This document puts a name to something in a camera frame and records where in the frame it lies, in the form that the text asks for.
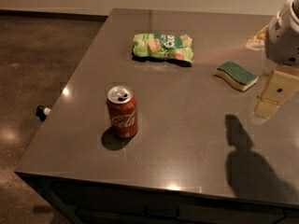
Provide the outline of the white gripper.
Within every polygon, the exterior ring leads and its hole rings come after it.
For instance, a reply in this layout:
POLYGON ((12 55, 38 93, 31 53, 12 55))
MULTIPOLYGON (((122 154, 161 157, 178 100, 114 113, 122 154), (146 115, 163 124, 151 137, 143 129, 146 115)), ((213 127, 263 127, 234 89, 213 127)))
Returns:
POLYGON ((278 66, 267 79, 254 108, 254 115, 270 119, 299 90, 299 0, 287 0, 269 22, 266 57, 278 66))

